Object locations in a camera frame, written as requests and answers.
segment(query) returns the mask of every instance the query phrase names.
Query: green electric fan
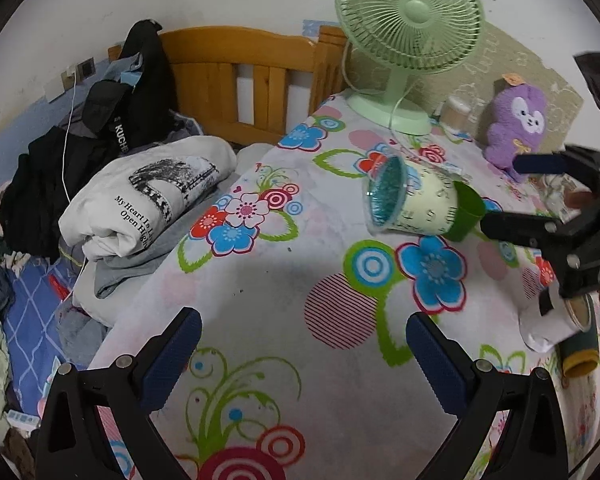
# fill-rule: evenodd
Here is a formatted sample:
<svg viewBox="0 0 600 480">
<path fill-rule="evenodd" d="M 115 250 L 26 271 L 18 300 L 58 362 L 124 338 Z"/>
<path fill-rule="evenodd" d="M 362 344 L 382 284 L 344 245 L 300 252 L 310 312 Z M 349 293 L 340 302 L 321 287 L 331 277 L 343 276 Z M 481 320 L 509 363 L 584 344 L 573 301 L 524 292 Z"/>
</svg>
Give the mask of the green electric fan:
<svg viewBox="0 0 600 480">
<path fill-rule="evenodd" d="M 336 10 L 352 45 L 391 69 L 384 92 L 354 92 L 349 106 L 398 132 L 428 134 L 428 114 L 405 99 L 408 79 L 449 70 L 472 53 L 484 19 L 480 0 L 336 0 Z"/>
</svg>

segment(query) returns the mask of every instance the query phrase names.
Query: stuffed animal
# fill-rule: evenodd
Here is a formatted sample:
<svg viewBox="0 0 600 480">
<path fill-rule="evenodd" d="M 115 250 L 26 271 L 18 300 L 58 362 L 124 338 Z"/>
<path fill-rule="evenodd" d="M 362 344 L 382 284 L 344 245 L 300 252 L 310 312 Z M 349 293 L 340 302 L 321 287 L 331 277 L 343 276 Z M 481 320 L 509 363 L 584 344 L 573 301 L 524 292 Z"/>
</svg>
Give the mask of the stuffed animal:
<svg viewBox="0 0 600 480">
<path fill-rule="evenodd" d="M 513 169 L 513 159 L 535 153 L 544 136 L 546 98 L 542 90 L 528 84 L 512 86 L 493 100 L 496 122 L 487 132 L 489 146 L 484 158 L 506 171 L 516 181 L 524 177 Z"/>
</svg>

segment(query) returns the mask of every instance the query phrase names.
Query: blue bedsheet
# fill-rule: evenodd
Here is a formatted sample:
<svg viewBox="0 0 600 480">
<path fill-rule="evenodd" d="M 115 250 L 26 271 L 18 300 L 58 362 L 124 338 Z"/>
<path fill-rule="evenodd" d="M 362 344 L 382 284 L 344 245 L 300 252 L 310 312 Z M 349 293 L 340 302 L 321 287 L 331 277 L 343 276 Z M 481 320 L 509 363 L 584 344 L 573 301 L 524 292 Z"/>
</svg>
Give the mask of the blue bedsheet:
<svg viewBox="0 0 600 480">
<path fill-rule="evenodd" d="M 22 410 L 31 415 L 38 414 L 54 357 L 66 361 L 54 317 L 61 300 L 48 280 L 51 274 L 69 290 L 73 288 L 75 275 L 62 260 L 48 265 L 42 258 L 32 258 L 19 278 L 11 273 L 16 300 L 3 323 L 13 387 Z"/>
</svg>

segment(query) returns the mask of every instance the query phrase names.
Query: yellow bow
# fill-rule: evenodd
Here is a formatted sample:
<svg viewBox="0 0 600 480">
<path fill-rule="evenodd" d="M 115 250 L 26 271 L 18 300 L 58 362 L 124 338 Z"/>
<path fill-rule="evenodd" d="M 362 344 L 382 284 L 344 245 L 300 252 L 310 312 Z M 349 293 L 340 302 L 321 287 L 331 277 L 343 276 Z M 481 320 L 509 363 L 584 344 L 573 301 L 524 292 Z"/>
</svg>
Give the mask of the yellow bow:
<svg viewBox="0 0 600 480">
<path fill-rule="evenodd" d="M 513 139 L 513 144 L 517 148 L 516 154 L 518 155 L 521 155 L 523 153 L 529 153 L 531 151 L 531 148 L 528 147 L 526 144 L 522 144 L 522 142 L 519 139 Z"/>
</svg>

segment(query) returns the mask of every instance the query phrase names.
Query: wooden headboard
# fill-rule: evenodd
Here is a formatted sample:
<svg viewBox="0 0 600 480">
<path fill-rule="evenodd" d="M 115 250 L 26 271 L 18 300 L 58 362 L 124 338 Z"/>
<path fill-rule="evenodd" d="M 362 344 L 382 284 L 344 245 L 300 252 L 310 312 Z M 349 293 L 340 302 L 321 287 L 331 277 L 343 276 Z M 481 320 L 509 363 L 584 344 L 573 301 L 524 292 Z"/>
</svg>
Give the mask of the wooden headboard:
<svg viewBox="0 0 600 480">
<path fill-rule="evenodd" d="M 176 79 L 179 111 L 206 133 L 239 144 L 277 143 L 286 133 L 289 71 L 313 74 L 308 113 L 343 86 L 347 38 L 323 25 L 314 43 L 244 27 L 193 27 L 160 35 Z M 109 49 L 117 59 L 120 47 Z M 253 125 L 238 121 L 236 65 L 253 65 Z"/>
</svg>

